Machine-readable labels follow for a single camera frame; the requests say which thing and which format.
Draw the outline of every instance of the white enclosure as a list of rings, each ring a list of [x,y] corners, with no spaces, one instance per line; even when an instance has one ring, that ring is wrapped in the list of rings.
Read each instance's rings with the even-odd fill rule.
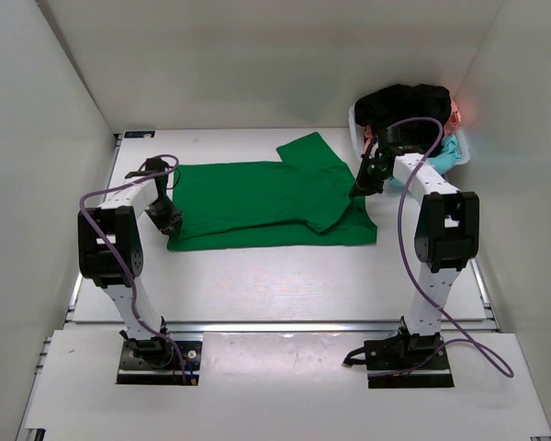
[[[34,2],[0,0],[0,440],[14,439],[43,340],[77,275],[77,199],[114,138]]]
[[[142,217],[155,263],[143,281],[175,329],[207,332],[207,383],[186,388],[188,406],[167,388],[115,388],[110,300],[83,283],[68,310],[78,198],[151,154],[276,160],[277,145],[315,130],[355,172],[347,109],[395,83],[445,85],[461,108],[471,160],[450,178],[479,195],[480,253],[447,308],[517,377],[461,346],[449,350],[454,390],[371,395],[363,371],[339,367],[365,328],[393,329],[413,293],[387,193],[367,200],[377,245],[322,252],[170,254]],[[164,131],[115,153],[112,133],[135,129]],[[498,325],[506,334],[491,333]],[[273,334],[212,333],[249,330]],[[192,439],[551,435],[551,0],[0,0],[0,441],[21,422],[25,441],[37,428],[46,441],[142,440],[186,418]]]

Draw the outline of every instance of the folded green shirt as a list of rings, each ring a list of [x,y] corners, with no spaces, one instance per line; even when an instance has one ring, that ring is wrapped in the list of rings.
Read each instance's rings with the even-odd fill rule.
[[[377,227],[354,177],[319,133],[278,147],[281,163],[180,165],[174,204],[184,212],[173,251],[374,243]]]

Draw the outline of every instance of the light blue cloth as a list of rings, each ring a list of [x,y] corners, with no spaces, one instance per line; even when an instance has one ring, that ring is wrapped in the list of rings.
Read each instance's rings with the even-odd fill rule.
[[[455,162],[461,159],[459,154],[459,142],[455,135],[449,135],[441,141],[443,149],[434,158],[429,158],[429,164],[437,171],[439,175],[444,175],[453,168]],[[392,186],[404,187],[404,185],[395,177],[389,181]]]

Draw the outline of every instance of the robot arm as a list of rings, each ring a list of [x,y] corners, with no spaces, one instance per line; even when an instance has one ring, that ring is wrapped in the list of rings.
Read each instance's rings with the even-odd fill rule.
[[[378,148],[368,146],[350,197],[382,193],[384,182],[392,176],[407,182],[415,167],[423,160],[419,146],[404,145],[399,128],[389,128],[378,135]],[[442,344],[442,308],[449,292],[467,261],[478,252],[479,200],[473,192],[461,192],[446,182],[428,163],[419,168],[410,182],[409,191],[421,205],[414,236],[414,247],[421,262],[418,284],[432,305],[415,293],[398,335],[380,341],[367,341],[362,349],[353,351],[344,364],[367,364],[370,387],[420,387],[421,384],[452,386],[450,376],[436,374],[448,367],[446,355],[437,356],[422,369],[434,373],[424,376],[392,379],[393,371],[408,370],[433,356]],[[352,356],[364,353],[365,360]]]
[[[169,165],[161,158],[150,158],[144,170],[129,173],[125,184],[131,184],[112,194],[98,207],[88,213],[106,234],[122,256],[134,277],[137,289],[133,312],[133,293],[127,276],[117,259],[97,236],[82,212],[78,215],[79,263],[82,275],[91,278],[114,301],[120,317],[127,325],[121,334],[129,342],[135,354],[158,364],[171,352],[169,345],[147,328],[165,334],[163,317],[151,305],[140,275],[143,268],[143,253],[137,228],[137,219],[146,212],[157,229],[166,235],[178,234],[182,227],[182,213],[166,195],[167,176],[136,182],[146,175],[158,174]]]

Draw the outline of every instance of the white wall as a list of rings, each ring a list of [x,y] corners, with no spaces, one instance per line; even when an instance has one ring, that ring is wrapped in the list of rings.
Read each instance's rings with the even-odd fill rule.
[[[0,0],[0,440],[16,437],[42,341],[77,275],[77,200],[114,138],[32,0]]]
[[[551,0],[507,0],[457,95],[473,150],[480,263],[551,423]]]
[[[41,3],[122,131],[344,127],[386,85],[456,90],[501,0]]]

